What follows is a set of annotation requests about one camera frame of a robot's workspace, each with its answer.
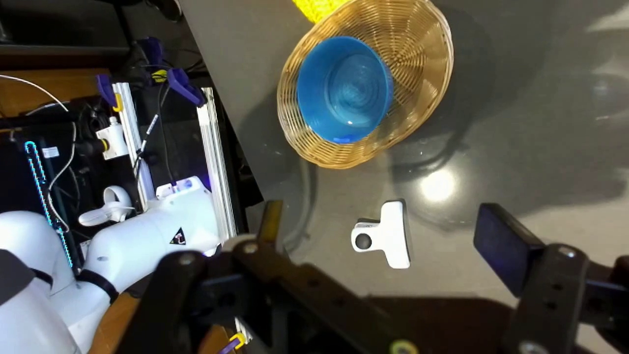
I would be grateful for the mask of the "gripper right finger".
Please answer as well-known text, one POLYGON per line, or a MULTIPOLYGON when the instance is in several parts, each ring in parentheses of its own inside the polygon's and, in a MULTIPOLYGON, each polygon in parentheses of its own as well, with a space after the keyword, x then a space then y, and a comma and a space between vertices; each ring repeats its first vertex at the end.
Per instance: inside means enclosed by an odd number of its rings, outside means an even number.
POLYGON ((497 203, 482 203, 473 244, 518 300, 499 354, 572 354, 580 324, 629 354, 629 255, 612 267, 545 244, 497 203))

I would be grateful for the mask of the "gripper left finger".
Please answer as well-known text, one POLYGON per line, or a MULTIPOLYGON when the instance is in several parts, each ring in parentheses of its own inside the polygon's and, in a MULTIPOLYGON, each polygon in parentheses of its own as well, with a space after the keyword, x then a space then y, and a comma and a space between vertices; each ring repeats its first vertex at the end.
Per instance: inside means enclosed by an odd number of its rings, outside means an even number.
POLYGON ((164 256, 117 354, 199 354, 214 325, 239 320, 268 354, 419 354, 407 330, 316 267, 276 252, 281 202, 258 235, 216 256, 164 256))

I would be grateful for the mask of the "blue plastic bowl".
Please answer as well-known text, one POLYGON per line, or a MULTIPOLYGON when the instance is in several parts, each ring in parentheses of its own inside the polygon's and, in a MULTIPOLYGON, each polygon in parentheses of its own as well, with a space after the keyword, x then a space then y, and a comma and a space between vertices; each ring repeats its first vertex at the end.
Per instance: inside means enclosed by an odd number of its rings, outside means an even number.
POLYGON ((374 49, 352 36, 323 40, 297 74, 297 105, 322 139, 351 144, 367 137, 389 112, 394 84, 374 49))

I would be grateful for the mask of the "purple spring clamp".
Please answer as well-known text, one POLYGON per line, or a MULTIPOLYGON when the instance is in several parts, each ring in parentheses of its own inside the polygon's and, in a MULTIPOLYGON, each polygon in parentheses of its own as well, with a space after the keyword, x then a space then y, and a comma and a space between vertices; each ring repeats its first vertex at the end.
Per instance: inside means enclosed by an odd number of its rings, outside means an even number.
POLYGON ((229 342, 217 354, 236 354, 236 352, 247 344, 247 338, 242 332, 237 332, 229 342))
POLYGON ((148 36, 146 38, 137 39, 136 45, 148 65, 162 64, 164 58, 164 47, 158 38, 148 36))
POLYGON ((108 103, 114 112, 121 112, 123 110, 123 99, 119 93, 114 92, 110 76, 98 74, 96 75, 96 82, 101 98, 108 103))
POLYGON ((190 83, 187 73, 182 68, 170 68, 167 70, 167 83, 169 87, 180 96, 193 103, 195 107, 202 107, 206 98, 200 88, 190 83))

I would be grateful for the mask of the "white plastic clip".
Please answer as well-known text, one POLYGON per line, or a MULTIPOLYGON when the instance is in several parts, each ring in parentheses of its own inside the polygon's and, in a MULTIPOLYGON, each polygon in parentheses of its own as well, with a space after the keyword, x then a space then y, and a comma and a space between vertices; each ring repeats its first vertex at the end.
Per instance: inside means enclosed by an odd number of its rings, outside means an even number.
POLYGON ((411 265, 406 201, 387 200, 380 208, 380 219, 360 218, 351 232, 353 250, 358 253, 382 251, 392 269, 411 265))

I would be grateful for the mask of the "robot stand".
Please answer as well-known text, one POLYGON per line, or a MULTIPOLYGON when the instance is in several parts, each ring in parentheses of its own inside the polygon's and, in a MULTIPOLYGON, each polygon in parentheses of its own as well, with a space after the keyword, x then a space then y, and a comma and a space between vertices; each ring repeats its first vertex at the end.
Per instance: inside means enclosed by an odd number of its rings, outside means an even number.
POLYGON ((214 255, 219 235, 211 188, 198 177, 164 184, 146 211, 101 230, 81 273, 45 217, 0 213, 0 354, 87 354, 120 341, 139 301, 118 296, 166 255, 214 255))

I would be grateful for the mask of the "white hand controller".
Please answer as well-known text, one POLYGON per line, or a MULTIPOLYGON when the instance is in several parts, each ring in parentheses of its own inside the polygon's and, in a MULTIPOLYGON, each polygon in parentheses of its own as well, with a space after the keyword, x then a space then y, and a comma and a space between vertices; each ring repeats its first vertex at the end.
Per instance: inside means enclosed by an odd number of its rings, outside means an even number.
POLYGON ((96 210, 86 211, 79 215, 78 222, 82 226, 92 227, 112 222, 123 222, 135 210, 130 195, 121 186, 108 186, 103 191, 104 204, 96 210))

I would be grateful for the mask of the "white gadget with yellow knob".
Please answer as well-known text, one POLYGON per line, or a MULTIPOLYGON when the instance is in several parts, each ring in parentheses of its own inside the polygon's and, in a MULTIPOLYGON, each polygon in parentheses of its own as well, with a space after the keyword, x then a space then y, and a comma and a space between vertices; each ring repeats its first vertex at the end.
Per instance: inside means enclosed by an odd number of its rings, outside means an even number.
POLYGON ((104 143, 102 155, 105 160, 111 160, 129 154, 128 146, 124 139, 123 125, 121 125, 114 116, 111 116, 109 121, 110 124, 108 127, 96 131, 97 139, 104 143))

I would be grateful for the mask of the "woven wicker basket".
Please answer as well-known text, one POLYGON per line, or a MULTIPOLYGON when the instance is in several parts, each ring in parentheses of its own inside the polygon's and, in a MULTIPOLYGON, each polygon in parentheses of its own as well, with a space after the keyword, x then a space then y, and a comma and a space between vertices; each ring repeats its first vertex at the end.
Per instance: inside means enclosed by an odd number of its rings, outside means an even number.
POLYGON ((415 132, 442 101, 453 66, 449 23, 430 0, 348 0, 314 24, 286 60, 277 85, 279 123, 302 158, 346 170, 415 132), (375 49, 393 77, 393 103, 382 123, 350 144, 328 143, 318 136, 297 106, 297 72, 307 54, 323 40, 342 35, 375 49))

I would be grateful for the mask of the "yellow knobbly object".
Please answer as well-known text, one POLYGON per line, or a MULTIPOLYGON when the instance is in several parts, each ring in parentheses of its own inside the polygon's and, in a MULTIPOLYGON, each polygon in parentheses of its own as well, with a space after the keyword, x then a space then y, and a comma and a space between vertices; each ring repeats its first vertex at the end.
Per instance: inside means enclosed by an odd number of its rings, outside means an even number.
POLYGON ((314 24, 321 22, 349 1, 351 0, 292 0, 306 19, 314 24))

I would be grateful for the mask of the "black computer with blue light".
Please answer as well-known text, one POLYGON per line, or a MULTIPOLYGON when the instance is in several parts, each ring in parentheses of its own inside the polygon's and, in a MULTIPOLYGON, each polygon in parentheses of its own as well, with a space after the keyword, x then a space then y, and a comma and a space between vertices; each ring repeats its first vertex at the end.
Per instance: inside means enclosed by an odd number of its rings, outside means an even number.
POLYGON ((0 212, 34 211, 57 234, 73 271, 82 267, 78 240, 70 225, 76 215, 76 179, 67 168, 72 125, 50 124, 0 132, 0 212))

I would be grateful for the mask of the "aluminium frame rail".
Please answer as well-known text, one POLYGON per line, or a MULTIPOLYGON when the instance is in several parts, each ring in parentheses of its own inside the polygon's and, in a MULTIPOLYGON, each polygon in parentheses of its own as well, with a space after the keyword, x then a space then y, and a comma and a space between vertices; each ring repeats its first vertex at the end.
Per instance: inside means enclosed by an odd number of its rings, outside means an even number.
POLYGON ((213 198, 214 211, 222 242, 237 236, 229 179, 219 130, 218 112, 212 88, 200 88, 206 103, 196 109, 207 171, 213 198))
POLYGON ((140 137, 138 115, 133 95, 128 83, 113 83, 113 92, 120 98, 121 109, 118 113, 123 127, 124 138, 129 150, 129 158, 132 163, 133 175, 135 175, 136 189, 139 195, 140 210, 146 211, 151 200, 156 199, 155 187, 151 179, 150 168, 144 160, 136 162, 137 151, 142 147, 143 139, 140 137))

